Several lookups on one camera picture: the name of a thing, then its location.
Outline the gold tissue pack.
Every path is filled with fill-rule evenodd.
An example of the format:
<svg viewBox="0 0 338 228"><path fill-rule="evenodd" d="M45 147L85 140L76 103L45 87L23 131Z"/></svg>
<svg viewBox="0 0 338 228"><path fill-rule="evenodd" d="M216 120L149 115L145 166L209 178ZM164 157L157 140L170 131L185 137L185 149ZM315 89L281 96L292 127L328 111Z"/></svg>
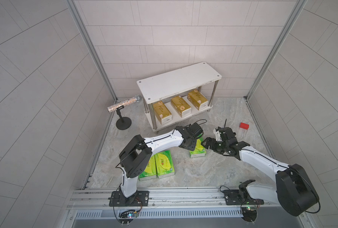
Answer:
<svg viewBox="0 0 338 228"><path fill-rule="evenodd" d="M194 89L188 92L187 99L200 111L208 107L209 101L201 94L200 91Z"/></svg>
<svg viewBox="0 0 338 228"><path fill-rule="evenodd" d="M181 96L176 96L171 99L171 105L180 117L186 117L191 114L191 106Z"/></svg>
<svg viewBox="0 0 338 228"><path fill-rule="evenodd" d="M160 122L160 124L166 124L172 121L172 113L162 101L154 103L153 108L155 116Z"/></svg>

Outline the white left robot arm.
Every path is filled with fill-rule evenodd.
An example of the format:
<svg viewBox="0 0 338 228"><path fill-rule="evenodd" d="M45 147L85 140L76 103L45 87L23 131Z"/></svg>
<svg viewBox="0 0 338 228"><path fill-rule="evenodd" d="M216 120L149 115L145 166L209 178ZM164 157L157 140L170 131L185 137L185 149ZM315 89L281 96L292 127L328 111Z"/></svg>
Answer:
<svg viewBox="0 0 338 228"><path fill-rule="evenodd" d="M203 135L198 123L177 126L174 130L155 137L134 136L119 154L116 166L122 170L122 183L109 198L110 207L147 206L148 191L138 191L138 177L155 154L179 147L193 151L197 140Z"/></svg>

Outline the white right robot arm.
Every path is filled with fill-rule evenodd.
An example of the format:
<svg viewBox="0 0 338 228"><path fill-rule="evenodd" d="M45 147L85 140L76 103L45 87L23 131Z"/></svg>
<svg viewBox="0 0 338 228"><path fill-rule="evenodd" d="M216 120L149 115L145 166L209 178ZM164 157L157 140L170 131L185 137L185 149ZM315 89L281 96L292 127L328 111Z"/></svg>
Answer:
<svg viewBox="0 0 338 228"><path fill-rule="evenodd" d="M313 205L320 205L320 198L305 169L273 159L236 138L229 127L214 130L215 138L206 138L201 144L204 148L220 155L234 157L257 168L274 182L274 185L257 184L247 180L239 185L241 202L265 200L282 206L292 216L308 212Z"/></svg>

